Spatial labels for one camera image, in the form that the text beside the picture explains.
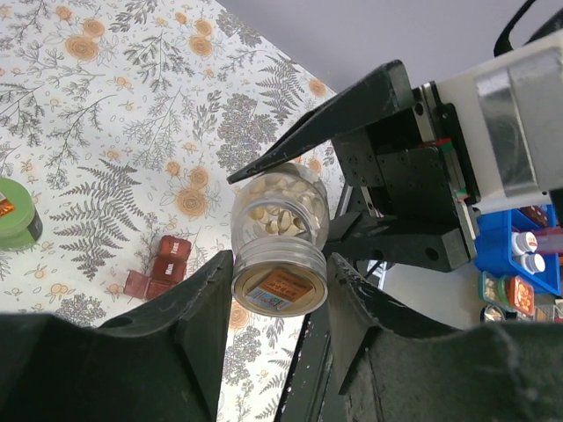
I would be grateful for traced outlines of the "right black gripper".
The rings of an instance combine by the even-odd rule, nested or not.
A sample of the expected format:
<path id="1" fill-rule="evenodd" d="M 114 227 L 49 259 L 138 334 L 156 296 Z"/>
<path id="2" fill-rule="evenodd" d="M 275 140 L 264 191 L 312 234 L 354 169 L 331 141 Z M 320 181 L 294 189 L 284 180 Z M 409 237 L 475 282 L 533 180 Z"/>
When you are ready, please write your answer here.
<path id="1" fill-rule="evenodd" d="M 412 92 L 400 60 L 304 114 L 227 181 L 254 177 L 332 140 L 346 182 L 362 191 L 368 210 L 397 219 L 348 212 L 331 220 L 325 256 L 437 272 L 476 257 L 464 233 L 479 230 L 480 191 L 456 107 L 441 99 L 434 82 Z"/>

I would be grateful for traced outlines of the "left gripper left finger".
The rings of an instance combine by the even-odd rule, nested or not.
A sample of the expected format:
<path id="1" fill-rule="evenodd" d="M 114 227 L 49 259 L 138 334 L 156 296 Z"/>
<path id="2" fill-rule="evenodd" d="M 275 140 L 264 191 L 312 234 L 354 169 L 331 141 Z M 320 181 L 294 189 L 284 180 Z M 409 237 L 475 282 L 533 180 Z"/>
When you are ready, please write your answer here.
<path id="1" fill-rule="evenodd" d="M 99 328 L 51 314 L 1 317 L 4 421 L 212 421 L 233 257 Z"/>

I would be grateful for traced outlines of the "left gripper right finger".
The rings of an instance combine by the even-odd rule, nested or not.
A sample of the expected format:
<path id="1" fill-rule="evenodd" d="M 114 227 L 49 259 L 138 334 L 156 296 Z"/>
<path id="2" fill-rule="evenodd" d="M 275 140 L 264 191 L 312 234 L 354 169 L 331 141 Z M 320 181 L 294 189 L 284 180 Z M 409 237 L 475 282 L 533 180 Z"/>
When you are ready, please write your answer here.
<path id="1" fill-rule="evenodd" d="M 351 421 L 559 421 L 562 327 L 507 321 L 468 331 L 327 263 L 334 372 Z"/>

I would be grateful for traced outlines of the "red pill organizer box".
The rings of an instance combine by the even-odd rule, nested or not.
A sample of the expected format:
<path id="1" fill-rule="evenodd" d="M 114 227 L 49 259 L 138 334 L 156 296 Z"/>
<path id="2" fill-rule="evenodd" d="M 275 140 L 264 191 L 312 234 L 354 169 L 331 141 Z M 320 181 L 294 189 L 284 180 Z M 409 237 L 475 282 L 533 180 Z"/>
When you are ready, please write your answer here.
<path id="1" fill-rule="evenodd" d="M 131 270 L 123 293 L 141 300 L 152 300 L 181 283 L 186 276 L 192 243 L 175 236 L 163 236 L 152 260 L 150 274 Z"/>

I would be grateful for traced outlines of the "clear small pill bottle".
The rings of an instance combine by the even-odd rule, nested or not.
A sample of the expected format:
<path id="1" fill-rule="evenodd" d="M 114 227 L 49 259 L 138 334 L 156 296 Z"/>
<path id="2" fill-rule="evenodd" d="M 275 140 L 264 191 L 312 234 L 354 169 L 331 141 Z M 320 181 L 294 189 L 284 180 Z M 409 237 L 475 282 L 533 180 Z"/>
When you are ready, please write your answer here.
<path id="1" fill-rule="evenodd" d="M 326 283 L 322 249 L 329 225 L 327 192 L 315 171 L 285 163 L 262 172 L 236 195 L 231 210 L 234 279 L 280 267 Z"/>

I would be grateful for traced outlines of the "green pill bottle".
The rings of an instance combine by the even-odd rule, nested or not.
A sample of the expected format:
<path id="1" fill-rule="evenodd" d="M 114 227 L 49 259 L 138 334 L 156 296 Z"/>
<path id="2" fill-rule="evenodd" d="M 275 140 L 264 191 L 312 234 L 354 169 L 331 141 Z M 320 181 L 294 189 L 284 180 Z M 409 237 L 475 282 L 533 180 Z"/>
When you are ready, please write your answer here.
<path id="1" fill-rule="evenodd" d="M 1 250 L 23 251 L 34 246 L 43 224 L 31 194 L 17 181 L 1 178 Z"/>

